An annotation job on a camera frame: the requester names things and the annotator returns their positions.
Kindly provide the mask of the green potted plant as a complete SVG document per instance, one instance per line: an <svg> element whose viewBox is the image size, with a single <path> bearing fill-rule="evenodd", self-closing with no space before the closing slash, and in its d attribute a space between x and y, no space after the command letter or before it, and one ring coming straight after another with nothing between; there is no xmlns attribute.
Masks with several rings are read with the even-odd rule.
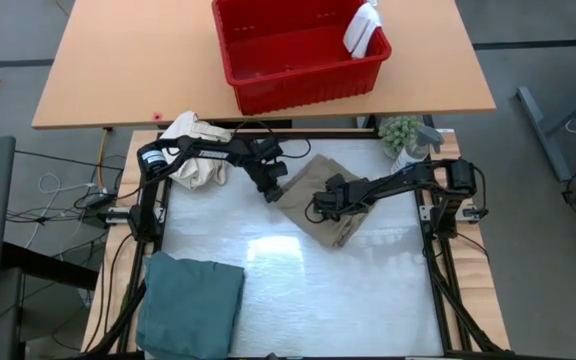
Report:
<svg viewBox="0 0 576 360"><path fill-rule="evenodd" d="M416 128L423 124L423 118L417 115L401 115L381 120L378 136L384 153L396 159L408 139L415 135Z"/></svg>

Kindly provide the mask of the black side desk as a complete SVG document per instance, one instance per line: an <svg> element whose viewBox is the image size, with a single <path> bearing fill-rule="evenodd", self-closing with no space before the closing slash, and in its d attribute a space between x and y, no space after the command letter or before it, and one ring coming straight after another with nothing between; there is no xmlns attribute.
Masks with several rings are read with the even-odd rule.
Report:
<svg viewBox="0 0 576 360"><path fill-rule="evenodd" d="M0 268L19 268L26 275L80 289L94 290L99 272L4 242Z"/></svg>

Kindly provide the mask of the black aluminium frame rail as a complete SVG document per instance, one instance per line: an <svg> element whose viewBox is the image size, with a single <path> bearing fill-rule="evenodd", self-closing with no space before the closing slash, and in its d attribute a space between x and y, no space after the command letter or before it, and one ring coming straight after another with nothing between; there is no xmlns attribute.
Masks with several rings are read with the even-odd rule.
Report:
<svg viewBox="0 0 576 360"><path fill-rule="evenodd" d="M357 128L304 128L304 129L243 129L230 130L230 133L236 133L242 138L268 138L274 137L280 140L295 139L378 139L378 133L374 129L357 129Z"/></svg>
<svg viewBox="0 0 576 360"><path fill-rule="evenodd" d="M84 360L142 359L136 349L138 310L145 297L145 258L161 249L170 181L140 180L121 197L134 203L111 229L81 347Z"/></svg>
<svg viewBox="0 0 576 360"><path fill-rule="evenodd" d="M467 359L488 354L505 354L476 323L463 305L449 249L449 240L457 236L456 215L462 202L477 191L475 166L463 159L442 159L417 163L413 173L421 177L415 195L430 193L436 201L430 207L419 207L423 254L426 257L435 305L439 309L439 330L444 354L464 355ZM444 305L452 308L462 348L452 346Z"/></svg>

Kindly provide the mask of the teal grey garment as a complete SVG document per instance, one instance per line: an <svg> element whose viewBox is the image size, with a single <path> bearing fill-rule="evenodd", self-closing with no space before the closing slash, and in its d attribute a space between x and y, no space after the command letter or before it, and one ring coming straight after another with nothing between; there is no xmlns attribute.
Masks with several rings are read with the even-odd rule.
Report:
<svg viewBox="0 0 576 360"><path fill-rule="evenodd" d="M157 252L146 261L136 344L157 360L225 360L244 269Z"/></svg>

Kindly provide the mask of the small white cloth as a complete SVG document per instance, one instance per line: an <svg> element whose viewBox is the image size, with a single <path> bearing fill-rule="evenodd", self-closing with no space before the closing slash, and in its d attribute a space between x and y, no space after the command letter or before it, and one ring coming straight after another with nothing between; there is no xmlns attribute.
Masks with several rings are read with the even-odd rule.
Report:
<svg viewBox="0 0 576 360"><path fill-rule="evenodd" d="M373 33L382 26L376 0L363 3L355 12L343 37L343 44L353 59L364 58Z"/></svg>

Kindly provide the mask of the clear spray bottle black trigger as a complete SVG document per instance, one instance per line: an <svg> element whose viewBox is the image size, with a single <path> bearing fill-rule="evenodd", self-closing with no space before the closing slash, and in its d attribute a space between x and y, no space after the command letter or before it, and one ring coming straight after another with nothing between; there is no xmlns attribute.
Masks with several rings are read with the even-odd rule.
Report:
<svg viewBox="0 0 576 360"><path fill-rule="evenodd" d="M424 161L431 148L439 152L443 143L443 136L435 128L426 125L417 127L404 143L390 173L395 174L409 165Z"/></svg>

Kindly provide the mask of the khaki garment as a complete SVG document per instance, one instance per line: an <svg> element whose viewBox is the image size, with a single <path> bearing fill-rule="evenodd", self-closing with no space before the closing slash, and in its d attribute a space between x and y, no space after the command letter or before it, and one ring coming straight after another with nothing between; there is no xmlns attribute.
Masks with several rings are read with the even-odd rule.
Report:
<svg viewBox="0 0 576 360"><path fill-rule="evenodd" d="M325 182L340 174L346 181L358 176L334 159L316 155L284 186L277 201L280 211L300 230L327 248L342 248L365 221L368 214L343 215L339 221L323 220L313 212L313 194L325 190Z"/></svg>

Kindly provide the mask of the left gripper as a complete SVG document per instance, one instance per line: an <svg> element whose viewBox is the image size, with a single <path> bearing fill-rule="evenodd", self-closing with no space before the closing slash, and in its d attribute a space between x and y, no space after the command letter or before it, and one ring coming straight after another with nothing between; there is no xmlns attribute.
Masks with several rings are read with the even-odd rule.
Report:
<svg viewBox="0 0 576 360"><path fill-rule="evenodd" d="M257 186L258 191L266 191L264 198L267 203L280 199L284 191L277 185L277 179L288 173L284 162L276 159L283 155L277 140L266 138L251 140L248 143L251 157L245 161L245 171Z"/></svg>

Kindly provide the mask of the beige folded cloth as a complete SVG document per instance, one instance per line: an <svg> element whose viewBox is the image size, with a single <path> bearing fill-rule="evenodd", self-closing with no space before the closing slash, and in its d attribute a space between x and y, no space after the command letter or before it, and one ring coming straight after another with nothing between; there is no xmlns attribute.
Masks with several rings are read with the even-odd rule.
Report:
<svg viewBox="0 0 576 360"><path fill-rule="evenodd" d="M180 114L163 132L161 139L176 139L180 136L221 142L228 142L232 137L229 130L200 120L192 111ZM189 190L195 190L209 182L224 185L227 181L226 169L224 160L192 158L170 175L170 178Z"/></svg>

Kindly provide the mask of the red plastic laundry bin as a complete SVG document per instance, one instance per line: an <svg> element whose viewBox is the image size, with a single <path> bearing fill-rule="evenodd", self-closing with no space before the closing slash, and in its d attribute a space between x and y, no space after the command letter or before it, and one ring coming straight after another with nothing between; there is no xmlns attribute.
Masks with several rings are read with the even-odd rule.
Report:
<svg viewBox="0 0 576 360"><path fill-rule="evenodd" d="M244 115L370 92L392 52L378 28L366 55L343 44L367 0L213 0L227 83Z"/></svg>

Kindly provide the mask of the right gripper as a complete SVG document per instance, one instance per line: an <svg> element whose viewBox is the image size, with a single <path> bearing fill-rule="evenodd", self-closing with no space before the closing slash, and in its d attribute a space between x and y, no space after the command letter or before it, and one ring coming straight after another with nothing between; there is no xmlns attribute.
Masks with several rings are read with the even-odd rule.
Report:
<svg viewBox="0 0 576 360"><path fill-rule="evenodd" d="M347 181L341 174L335 174L326 181L324 191L313 194L313 212L332 221L340 221L345 215L368 213L369 205L363 200L368 183L367 178Z"/></svg>

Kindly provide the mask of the black power adapter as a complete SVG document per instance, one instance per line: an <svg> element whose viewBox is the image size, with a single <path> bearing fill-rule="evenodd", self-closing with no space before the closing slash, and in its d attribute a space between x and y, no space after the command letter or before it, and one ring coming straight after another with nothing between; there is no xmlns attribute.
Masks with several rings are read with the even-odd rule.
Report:
<svg viewBox="0 0 576 360"><path fill-rule="evenodd" d="M74 207L80 212L79 219L82 223L101 229L106 229L109 209L114 207L117 195L113 193L93 192L86 194L74 203Z"/></svg>

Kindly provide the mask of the grey metal table leg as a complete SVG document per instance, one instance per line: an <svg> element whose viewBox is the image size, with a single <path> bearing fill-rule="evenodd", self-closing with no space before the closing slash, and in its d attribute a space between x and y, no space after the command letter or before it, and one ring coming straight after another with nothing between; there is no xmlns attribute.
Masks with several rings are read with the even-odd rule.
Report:
<svg viewBox="0 0 576 360"><path fill-rule="evenodd" d="M519 87L516 90L516 96L531 122L555 177L559 182L570 180L572 174L555 134L576 115L576 95L565 101L554 115L545 115L542 112L528 87Z"/></svg>

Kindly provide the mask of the tan wooden desk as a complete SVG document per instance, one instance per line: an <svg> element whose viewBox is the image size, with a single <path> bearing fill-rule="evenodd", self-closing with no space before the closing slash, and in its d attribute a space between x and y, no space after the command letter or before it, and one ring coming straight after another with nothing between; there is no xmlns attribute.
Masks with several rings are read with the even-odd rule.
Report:
<svg viewBox="0 0 576 360"><path fill-rule="evenodd" d="M282 119L492 111L455 0L378 0L392 54L365 95L279 112ZM76 0L32 124L161 125L191 110L241 114L224 76L210 0Z"/></svg>

